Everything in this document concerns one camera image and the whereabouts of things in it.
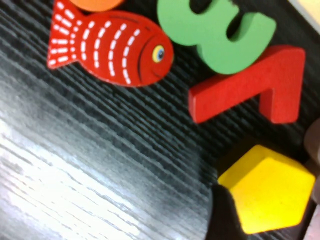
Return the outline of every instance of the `wooden number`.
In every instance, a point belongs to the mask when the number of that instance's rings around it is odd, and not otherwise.
[[[237,32],[228,39],[228,26],[239,13],[232,1],[213,0],[202,14],[192,12],[189,2],[159,0],[160,25],[174,42],[197,46],[202,60],[221,74],[234,74],[254,63],[276,29],[273,19],[261,13],[247,13]]]
[[[214,76],[190,89],[189,111],[196,123],[261,93],[260,112],[272,123],[297,120],[306,54],[289,45],[269,47],[251,67]]]

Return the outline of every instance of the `dark wooden surface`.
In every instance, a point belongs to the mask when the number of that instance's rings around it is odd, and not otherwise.
[[[170,74],[146,88],[104,84],[79,64],[51,71],[52,0],[0,0],[0,239],[201,240],[217,160],[240,139],[307,159],[303,135],[320,116],[320,38],[287,1],[236,2],[277,20],[272,44],[306,49],[297,123],[272,125],[253,98],[194,124],[188,88],[212,73],[188,47],[175,45]],[[121,8],[157,20],[156,0]]]

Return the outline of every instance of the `yellow pentagon block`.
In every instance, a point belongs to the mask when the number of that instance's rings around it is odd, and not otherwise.
[[[315,177],[299,162],[254,146],[218,179],[231,192],[246,234],[298,225]]]

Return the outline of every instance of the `black object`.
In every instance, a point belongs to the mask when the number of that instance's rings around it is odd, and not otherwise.
[[[225,187],[214,184],[210,189],[208,232],[205,240],[246,240],[235,201]]]

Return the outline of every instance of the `red wooden fish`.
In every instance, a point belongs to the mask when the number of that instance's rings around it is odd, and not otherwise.
[[[68,0],[53,8],[47,65],[76,61],[112,84],[142,87],[170,71],[174,50],[162,29],[148,18],[125,11],[84,16]]]

